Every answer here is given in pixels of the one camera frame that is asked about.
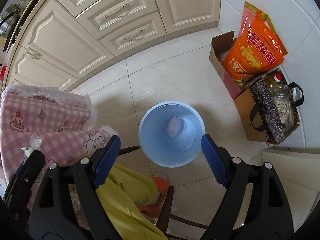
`orange rice bag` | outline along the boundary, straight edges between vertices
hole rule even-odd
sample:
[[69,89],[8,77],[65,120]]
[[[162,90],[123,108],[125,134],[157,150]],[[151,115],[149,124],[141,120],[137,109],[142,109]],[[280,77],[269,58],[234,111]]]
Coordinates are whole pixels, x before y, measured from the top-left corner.
[[281,64],[287,54],[268,15],[248,2],[244,3],[241,26],[235,44],[222,60],[240,87],[253,75]]

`blue bucket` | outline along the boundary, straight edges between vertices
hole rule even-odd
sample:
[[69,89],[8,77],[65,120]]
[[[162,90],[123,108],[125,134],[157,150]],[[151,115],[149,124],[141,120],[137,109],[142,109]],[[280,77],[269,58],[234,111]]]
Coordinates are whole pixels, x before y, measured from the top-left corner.
[[[169,123],[178,120],[174,135]],[[153,106],[139,126],[139,142],[144,154],[154,163],[176,168],[193,161],[201,151],[204,123],[191,106],[178,101],[165,101]]]

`drawer handle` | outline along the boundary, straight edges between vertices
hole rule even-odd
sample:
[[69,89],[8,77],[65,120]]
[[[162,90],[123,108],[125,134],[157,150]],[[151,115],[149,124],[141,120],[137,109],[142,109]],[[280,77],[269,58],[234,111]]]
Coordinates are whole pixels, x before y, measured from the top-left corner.
[[39,56],[39,57],[42,57],[42,54],[40,54],[40,53],[37,52],[36,50],[34,50],[34,49],[30,48],[30,47],[27,47],[27,49],[28,49],[31,53],[33,53],[34,55]]
[[31,57],[32,59],[40,60],[37,56],[31,54],[29,51],[26,51],[26,54]]
[[129,4],[128,3],[126,3],[124,6],[122,6],[122,7],[120,7],[118,10],[115,10],[114,12],[112,12],[112,13],[108,13],[108,14],[106,14],[104,17],[105,18],[107,18],[107,17],[109,17],[110,15],[113,15],[113,14],[115,14],[115,13],[117,13],[117,12],[119,12],[119,11],[121,11],[122,9],[124,9],[124,8],[126,8],[126,7],[128,7],[129,6]]
[[124,38],[124,41],[126,41],[126,40],[128,40],[128,39],[132,39],[132,41],[140,40],[140,39],[143,38],[143,36],[142,36],[141,38],[137,38],[137,39],[134,39],[134,37],[138,36],[138,35],[139,35],[140,33],[142,33],[142,32],[144,32],[144,30],[140,30],[140,31],[138,31],[138,32],[135,33],[135,34],[131,34],[131,35],[125,37],[125,38]]

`pink checkered tablecloth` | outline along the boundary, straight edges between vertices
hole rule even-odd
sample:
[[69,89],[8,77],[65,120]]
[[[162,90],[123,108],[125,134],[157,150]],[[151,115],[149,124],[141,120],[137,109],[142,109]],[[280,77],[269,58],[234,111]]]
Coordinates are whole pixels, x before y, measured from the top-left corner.
[[42,140],[40,150],[46,164],[31,188],[30,210],[50,163],[72,165],[83,157],[90,157],[116,134],[108,126],[88,129],[89,122],[94,119],[92,113],[89,96],[62,92],[57,88],[10,85],[2,93],[0,153],[7,183],[23,161],[21,148],[30,146],[34,133]]

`silver screw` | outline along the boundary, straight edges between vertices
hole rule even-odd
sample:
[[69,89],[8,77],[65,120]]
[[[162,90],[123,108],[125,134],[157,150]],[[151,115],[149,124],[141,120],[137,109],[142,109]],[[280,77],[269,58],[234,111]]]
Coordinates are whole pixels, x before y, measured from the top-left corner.
[[49,165],[49,169],[50,170],[53,170],[53,169],[55,169],[57,167],[57,164],[56,163],[51,163],[50,165]]
[[80,161],[81,164],[88,164],[89,163],[89,159],[88,158],[83,158],[81,161]]
[[264,166],[265,166],[267,169],[271,169],[271,168],[272,168],[272,164],[271,164],[271,163],[265,163]]
[[234,157],[234,158],[232,158],[232,161],[233,161],[234,163],[236,163],[236,164],[239,164],[239,163],[241,162],[241,159],[238,158],[238,157]]

